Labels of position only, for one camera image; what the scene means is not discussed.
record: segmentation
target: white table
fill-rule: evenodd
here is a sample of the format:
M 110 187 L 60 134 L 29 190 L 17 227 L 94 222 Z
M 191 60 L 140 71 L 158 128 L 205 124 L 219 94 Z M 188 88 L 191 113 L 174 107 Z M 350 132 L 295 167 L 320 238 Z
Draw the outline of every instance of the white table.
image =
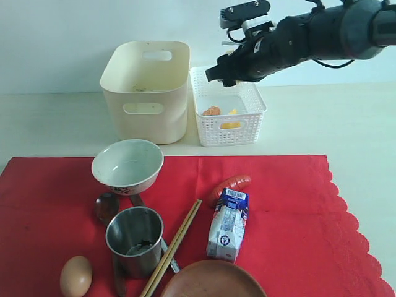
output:
M 326 154 L 334 183 L 396 288 L 396 82 L 265 87 L 258 143 L 201 147 L 194 109 L 165 155 Z M 0 172 L 12 156 L 94 156 L 118 141 L 101 93 L 0 96 Z

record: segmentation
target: basket handle hole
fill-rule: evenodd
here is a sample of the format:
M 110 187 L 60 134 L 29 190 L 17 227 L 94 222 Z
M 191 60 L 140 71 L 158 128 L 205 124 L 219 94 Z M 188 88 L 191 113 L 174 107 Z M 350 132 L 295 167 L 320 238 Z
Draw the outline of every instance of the basket handle hole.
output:
M 126 103 L 123 109 L 127 114 L 160 114 L 165 108 L 159 103 Z
M 170 61 L 172 53 L 170 51 L 145 51 L 143 58 L 151 61 Z
M 221 123 L 220 129 L 221 130 L 226 130 L 226 129 L 241 129 L 246 125 L 244 121 L 235 121 L 235 122 L 225 122 Z

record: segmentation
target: white bowl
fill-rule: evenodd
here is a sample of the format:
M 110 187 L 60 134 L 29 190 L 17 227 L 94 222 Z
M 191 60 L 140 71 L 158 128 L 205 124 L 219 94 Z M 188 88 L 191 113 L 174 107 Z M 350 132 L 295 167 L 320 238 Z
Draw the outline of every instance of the white bowl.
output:
M 154 143 L 143 139 L 122 140 L 93 159 L 92 174 L 112 192 L 133 195 L 155 182 L 163 161 L 163 152 Z

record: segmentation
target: stainless steel cup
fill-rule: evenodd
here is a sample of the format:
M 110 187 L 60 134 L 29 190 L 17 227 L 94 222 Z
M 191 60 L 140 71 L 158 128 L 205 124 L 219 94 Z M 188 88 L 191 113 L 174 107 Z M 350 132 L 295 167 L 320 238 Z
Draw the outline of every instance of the stainless steel cup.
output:
M 106 244 L 132 278 L 150 276 L 161 259 L 162 217 L 149 207 L 119 212 L 106 229 Z

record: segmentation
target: spoon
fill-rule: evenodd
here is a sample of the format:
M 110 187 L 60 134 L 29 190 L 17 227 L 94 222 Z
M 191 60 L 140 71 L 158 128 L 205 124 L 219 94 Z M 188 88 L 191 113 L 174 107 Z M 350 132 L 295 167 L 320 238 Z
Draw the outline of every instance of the spoon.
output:
M 95 202 L 95 213 L 99 220 L 107 226 L 119 210 L 119 200 L 113 193 L 104 193 Z M 117 295 L 126 296 L 126 282 L 118 263 L 116 255 L 111 253 L 113 260 L 114 283 Z
M 131 202 L 134 206 L 145 206 L 143 199 L 141 198 L 141 196 L 139 194 L 130 195 L 129 200 L 131 200 Z M 166 251 L 168 250 L 168 245 L 163 238 L 161 238 L 161 250 L 163 253 L 166 253 Z M 172 259 L 172 261 L 171 261 L 171 268 L 175 274 L 180 271 L 180 266 L 175 261 L 175 259 Z

